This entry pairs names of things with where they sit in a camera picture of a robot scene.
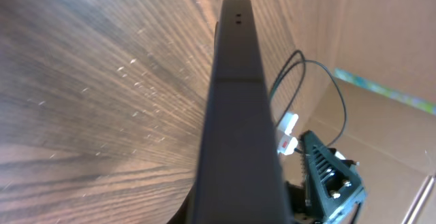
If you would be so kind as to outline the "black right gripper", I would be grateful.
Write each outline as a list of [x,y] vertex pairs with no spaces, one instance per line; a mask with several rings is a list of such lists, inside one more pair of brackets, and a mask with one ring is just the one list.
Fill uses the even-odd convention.
[[336,157],[313,131],[301,137],[305,169],[303,183],[286,182],[295,223],[340,223],[353,214],[355,223],[366,199],[356,162]]

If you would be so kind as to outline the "blue Galaxy smartphone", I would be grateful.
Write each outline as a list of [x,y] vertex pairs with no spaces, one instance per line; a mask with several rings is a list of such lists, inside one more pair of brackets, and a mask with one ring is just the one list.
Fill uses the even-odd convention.
[[223,0],[196,178],[172,223],[292,223],[250,0]]

